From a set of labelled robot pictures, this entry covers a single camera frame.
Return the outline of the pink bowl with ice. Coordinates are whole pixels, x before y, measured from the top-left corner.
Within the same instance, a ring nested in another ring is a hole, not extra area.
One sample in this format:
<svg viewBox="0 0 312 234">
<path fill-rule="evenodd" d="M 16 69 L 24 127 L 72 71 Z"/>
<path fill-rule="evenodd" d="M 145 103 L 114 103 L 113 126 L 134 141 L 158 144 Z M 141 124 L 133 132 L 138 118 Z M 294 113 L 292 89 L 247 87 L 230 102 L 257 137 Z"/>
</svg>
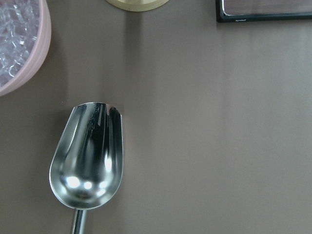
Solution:
<svg viewBox="0 0 312 234">
<path fill-rule="evenodd" d="M 18 89 L 42 66 L 51 41 L 45 0 L 0 2 L 0 94 Z"/>
</svg>

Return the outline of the wooden stand with round base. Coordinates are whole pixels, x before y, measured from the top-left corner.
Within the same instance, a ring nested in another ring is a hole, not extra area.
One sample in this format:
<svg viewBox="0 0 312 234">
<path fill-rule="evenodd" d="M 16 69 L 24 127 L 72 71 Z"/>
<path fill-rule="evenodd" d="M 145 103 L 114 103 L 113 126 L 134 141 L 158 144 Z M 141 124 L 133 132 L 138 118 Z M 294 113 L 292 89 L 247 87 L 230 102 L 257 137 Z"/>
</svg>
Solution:
<svg viewBox="0 0 312 234">
<path fill-rule="evenodd" d="M 169 0 L 107 0 L 119 9 L 131 12 L 144 12 L 154 10 L 166 4 Z"/>
</svg>

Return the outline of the black framed tray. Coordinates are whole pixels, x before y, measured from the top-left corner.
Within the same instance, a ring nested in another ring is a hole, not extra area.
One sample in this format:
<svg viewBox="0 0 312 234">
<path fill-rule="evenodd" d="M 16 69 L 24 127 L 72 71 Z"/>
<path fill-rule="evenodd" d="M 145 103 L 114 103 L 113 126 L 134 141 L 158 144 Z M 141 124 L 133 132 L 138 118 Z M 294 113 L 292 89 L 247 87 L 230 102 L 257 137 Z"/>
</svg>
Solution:
<svg viewBox="0 0 312 234">
<path fill-rule="evenodd" d="M 309 20 L 310 0 L 216 0 L 217 22 Z"/>
</svg>

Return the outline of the steel scoop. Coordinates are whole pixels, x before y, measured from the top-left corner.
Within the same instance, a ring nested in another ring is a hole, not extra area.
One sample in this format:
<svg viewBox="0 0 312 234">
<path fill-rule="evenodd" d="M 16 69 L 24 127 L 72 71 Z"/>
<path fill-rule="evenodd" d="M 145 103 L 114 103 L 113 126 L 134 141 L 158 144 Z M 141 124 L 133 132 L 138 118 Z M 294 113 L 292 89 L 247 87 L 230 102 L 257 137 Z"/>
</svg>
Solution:
<svg viewBox="0 0 312 234">
<path fill-rule="evenodd" d="M 49 169 L 57 200 L 74 209 L 71 233 L 82 234 L 89 210 L 108 203 L 123 175 L 122 116 L 112 105 L 72 109 Z"/>
</svg>

